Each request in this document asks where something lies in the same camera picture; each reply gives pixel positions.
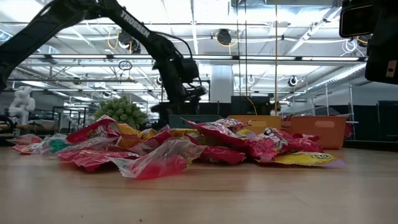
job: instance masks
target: robotic arm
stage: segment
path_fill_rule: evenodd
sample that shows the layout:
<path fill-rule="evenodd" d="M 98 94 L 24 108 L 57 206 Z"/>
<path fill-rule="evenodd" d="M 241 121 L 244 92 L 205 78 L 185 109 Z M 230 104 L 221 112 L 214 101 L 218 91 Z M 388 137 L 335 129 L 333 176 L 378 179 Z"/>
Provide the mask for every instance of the robotic arm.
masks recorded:
<path fill-rule="evenodd" d="M 62 29 L 89 19 L 108 17 L 138 40 L 154 58 L 170 103 L 198 99 L 206 93 L 202 86 L 187 89 L 199 77 L 196 62 L 184 58 L 174 44 L 139 22 L 117 0 L 53 0 L 18 34 L 0 46 L 0 92 L 11 72 L 28 56 Z"/>

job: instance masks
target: ceiling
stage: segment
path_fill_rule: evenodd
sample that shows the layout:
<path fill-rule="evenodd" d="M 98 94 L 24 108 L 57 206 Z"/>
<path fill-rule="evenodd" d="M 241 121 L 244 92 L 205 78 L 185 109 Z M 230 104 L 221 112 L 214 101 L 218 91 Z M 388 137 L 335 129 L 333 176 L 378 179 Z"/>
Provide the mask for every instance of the ceiling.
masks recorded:
<path fill-rule="evenodd" d="M 0 30 L 15 35 L 30 22 L 46 2 L 50 1 L 0 0 Z M 279 0 L 278 28 L 274 22 L 276 19 L 274 1 L 246 0 L 246 7 L 245 1 L 238 0 L 146 0 L 139 1 L 139 4 L 137 1 L 128 0 L 118 0 L 118 2 L 126 6 L 128 11 L 150 30 L 165 32 L 186 40 L 194 55 L 274 56 L 276 52 L 280 56 L 300 57 L 344 58 L 366 55 L 366 49 L 355 45 L 355 41 L 350 42 L 339 37 L 340 11 L 338 7 L 333 7 L 337 2 L 335 0 Z M 233 46 L 225 47 L 217 43 L 214 36 L 219 29 L 229 29 Z M 116 43 L 119 31 L 120 28 L 108 18 L 83 21 L 60 31 L 46 45 L 51 46 L 52 52 L 58 54 L 128 54 L 128 49 Z M 277 44 L 275 44 L 276 33 L 279 37 Z M 173 42 L 181 53 L 189 54 L 184 43 L 177 40 Z M 146 54 L 142 46 L 141 55 Z M 333 61 L 325 60 L 326 62 L 319 63 L 281 62 L 277 66 L 278 91 L 302 91 L 338 69 L 353 66 L 329 63 Z M 96 81 L 77 85 L 71 82 L 47 82 L 46 85 L 59 89 L 119 90 L 115 95 L 121 95 L 122 90 L 131 90 L 128 95 L 134 94 L 136 101 L 158 102 L 162 94 L 158 91 L 159 73 L 151 68 L 152 60 L 140 59 L 130 62 L 133 68 L 124 72 L 119 70 L 117 59 L 110 61 L 79 58 L 76 61 L 65 58 L 58 59 L 56 65 L 42 60 L 28 59 L 18 68 L 18 72 L 24 74 L 14 73 L 11 78 L 65 80 L 80 77 Z M 81 64 L 84 63 L 90 66 L 82 67 Z M 206 60 L 199 60 L 198 63 L 202 80 L 209 80 L 211 75 L 215 75 L 211 74 L 211 67 L 215 63 Z M 254 79 L 254 82 L 247 83 L 247 88 L 252 91 L 275 90 L 273 64 L 274 62 L 258 61 L 246 66 L 244 60 L 228 62 L 234 74 L 235 84 L 240 83 L 240 88 L 246 89 L 246 71 L 248 78 Z M 292 75 L 299 79 L 295 88 L 287 86 L 287 79 Z M 114 81 L 127 78 L 135 79 L 138 83 Z M 103 97 L 89 91 L 83 93 L 63 91 L 63 93 L 68 96 L 84 94 L 90 97 Z M 202 100 L 209 100 L 208 96 L 204 96 Z"/>

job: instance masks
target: wooden table surface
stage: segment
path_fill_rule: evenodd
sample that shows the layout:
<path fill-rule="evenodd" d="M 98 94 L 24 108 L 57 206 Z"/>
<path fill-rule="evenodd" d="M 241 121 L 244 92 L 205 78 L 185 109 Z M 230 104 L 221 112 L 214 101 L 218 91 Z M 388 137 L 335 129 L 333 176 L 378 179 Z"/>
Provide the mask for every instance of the wooden table surface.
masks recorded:
<path fill-rule="evenodd" d="M 193 164 L 131 180 L 0 148 L 0 223 L 397 223 L 398 153 L 336 153 L 345 167 Z"/>

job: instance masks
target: white pillar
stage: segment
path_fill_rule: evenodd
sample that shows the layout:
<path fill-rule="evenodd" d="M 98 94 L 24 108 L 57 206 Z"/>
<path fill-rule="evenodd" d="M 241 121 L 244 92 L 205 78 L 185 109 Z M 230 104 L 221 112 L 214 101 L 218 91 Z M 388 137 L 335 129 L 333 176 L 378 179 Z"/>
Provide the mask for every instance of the white pillar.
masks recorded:
<path fill-rule="evenodd" d="M 210 102 L 230 103 L 234 93 L 232 66 L 214 65 L 210 77 Z"/>

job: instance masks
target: orange bin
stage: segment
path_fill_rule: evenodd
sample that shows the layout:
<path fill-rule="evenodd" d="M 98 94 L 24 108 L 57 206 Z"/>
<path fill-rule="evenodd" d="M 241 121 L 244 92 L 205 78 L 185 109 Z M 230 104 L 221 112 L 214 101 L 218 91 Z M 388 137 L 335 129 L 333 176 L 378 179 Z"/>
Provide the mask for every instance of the orange bin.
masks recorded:
<path fill-rule="evenodd" d="M 344 141 L 346 118 L 341 116 L 294 116 L 290 134 L 311 134 L 320 137 L 324 149 L 341 149 Z"/>
<path fill-rule="evenodd" d="M 282 127 L 282 118 L 280 116 L 251 116 L 251 115 L 234 115 L 229 118 L 236 119 L 242 123 L 250 121 L 251 126 L 245 127 L 256 134 L 261 134 L 265 131 L 265 128 L 277 128 Z"/>

